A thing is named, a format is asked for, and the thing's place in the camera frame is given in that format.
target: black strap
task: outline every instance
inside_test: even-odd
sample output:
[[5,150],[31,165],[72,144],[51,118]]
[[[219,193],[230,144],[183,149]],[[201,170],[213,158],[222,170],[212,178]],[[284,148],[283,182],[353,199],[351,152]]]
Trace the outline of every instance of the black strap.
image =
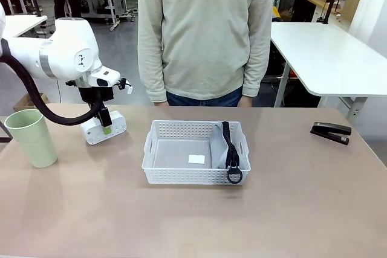
[[236,151],[234,144],[231,142],[230,136],[230,124],[229,122],[222,122],[223,126],[223,137],[229,147],[227,151],[226,158],[226,168],[229,169],[227,171],[227,179],[232,184],[239,184],[243,179],[243,173],[239,169],[239,155]]

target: stapler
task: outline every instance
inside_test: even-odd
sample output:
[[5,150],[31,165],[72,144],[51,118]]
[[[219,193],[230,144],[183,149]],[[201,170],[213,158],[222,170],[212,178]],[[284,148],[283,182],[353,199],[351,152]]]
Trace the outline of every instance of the stapler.
[[310,133],[344,145],[348,145],[350,139],[348,137],[340,136],[337,134],[349,136],[352,133],[352,128],[332,123],[315,122]]

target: jeans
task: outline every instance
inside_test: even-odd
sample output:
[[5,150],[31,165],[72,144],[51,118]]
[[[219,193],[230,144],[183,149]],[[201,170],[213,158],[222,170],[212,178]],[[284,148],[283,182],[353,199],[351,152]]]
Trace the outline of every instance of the jeans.
[[210,100],[195,100],[180,97],[167,92],[168,103],[171,106],[210,106],[210,107],[236,107],[242,97],[242,87],[223,97]]

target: basket handle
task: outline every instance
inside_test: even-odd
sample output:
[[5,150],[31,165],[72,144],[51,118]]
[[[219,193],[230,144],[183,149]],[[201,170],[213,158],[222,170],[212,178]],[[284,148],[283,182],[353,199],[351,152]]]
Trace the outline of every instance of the basket handle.
[[245,153],[246,155],[249,155],[249,148],[247,147],[246,135],[244,134],[242,134],[242,137],[241,137],[241,144],[242,144],[243,153]]
[[151,133],[149,132],[146,135],[145,145],[144,145],[144,153],[146,153],[149,150],[149,145],[151,144]]

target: metal ring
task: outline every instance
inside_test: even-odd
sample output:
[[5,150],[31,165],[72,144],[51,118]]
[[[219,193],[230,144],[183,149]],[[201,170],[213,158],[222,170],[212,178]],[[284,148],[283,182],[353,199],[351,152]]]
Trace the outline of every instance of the metal ring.
[[242,171],[239,169],[239,168],[235,168],[233,170],[236,170],[238,173],[231,173],[232,175],[235,175],[235,174],[239,174],[239,180],[237,181],[233,181],[231,178],[230,178],[230,171],[232,170],[232,168],[230,168],[228,171],[227,171],[227,179],[229,180],[229,182],[231,182],[232,184],[239,184],[242,179],[243,179],[243,173]]

